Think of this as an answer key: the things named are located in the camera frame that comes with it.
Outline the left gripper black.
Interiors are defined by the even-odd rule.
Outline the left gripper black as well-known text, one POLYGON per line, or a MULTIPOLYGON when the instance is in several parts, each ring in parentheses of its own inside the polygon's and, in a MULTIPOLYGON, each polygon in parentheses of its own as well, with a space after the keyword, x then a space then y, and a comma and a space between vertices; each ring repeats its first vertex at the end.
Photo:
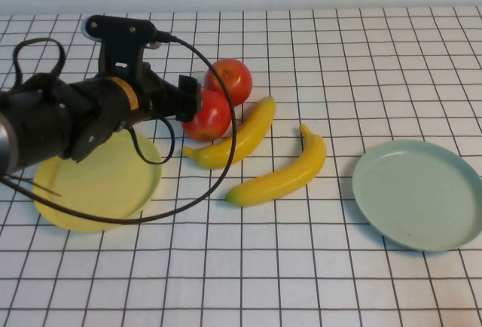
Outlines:
POLYGON ((192 121, 202 108, 201 85, 194 77, 180 75, 178 88, 183 92, 179 98, 177 87, 164 81, 149 63, 127 64, 127 125, 173 115, 177 121, 192 121))

